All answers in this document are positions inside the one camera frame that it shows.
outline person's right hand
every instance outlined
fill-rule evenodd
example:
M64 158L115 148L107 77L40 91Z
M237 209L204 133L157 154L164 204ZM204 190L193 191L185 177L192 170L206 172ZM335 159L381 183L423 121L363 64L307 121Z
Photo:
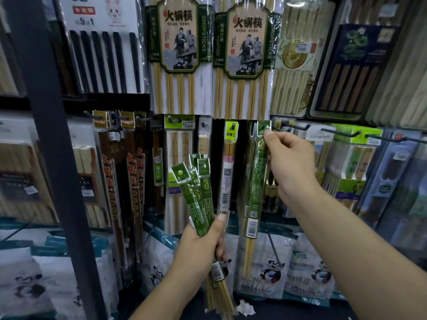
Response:
M319 186L315 175L314 147L308 141L271 129L264 132L264 140L269 149L271 171L279 183L280 198L286 204Z

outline black metal post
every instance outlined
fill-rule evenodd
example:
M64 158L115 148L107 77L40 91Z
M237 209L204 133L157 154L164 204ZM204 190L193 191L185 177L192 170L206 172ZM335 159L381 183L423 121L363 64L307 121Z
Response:
M47 21L41 0L3 0L41 142L55 210L64 228L89 320L106 320Z

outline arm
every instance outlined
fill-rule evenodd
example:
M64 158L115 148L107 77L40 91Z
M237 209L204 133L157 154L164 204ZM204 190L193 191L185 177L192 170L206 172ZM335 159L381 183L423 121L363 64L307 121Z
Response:
M422 319L427 274L324 191L312 145L267 130L279 195L295 214L360 319Z
M195 296L212 267L214 253L226 260L224 226L227 216L219 214L207 235L200 238L192 226L184 229L179 249L163 281L130 317L130 320L177 320Z

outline black label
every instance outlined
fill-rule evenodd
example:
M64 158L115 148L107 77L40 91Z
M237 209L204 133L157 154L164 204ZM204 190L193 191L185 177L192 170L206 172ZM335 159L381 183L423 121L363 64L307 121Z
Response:
M92 177L88 175L79 175L79 181L85 203L97 204L98 201L95 195L95 186L93 185Z
M9 201L39 201L38 192L31 189L25 191L25 188L35 187L30 174L0 172L0 189L5 199Z

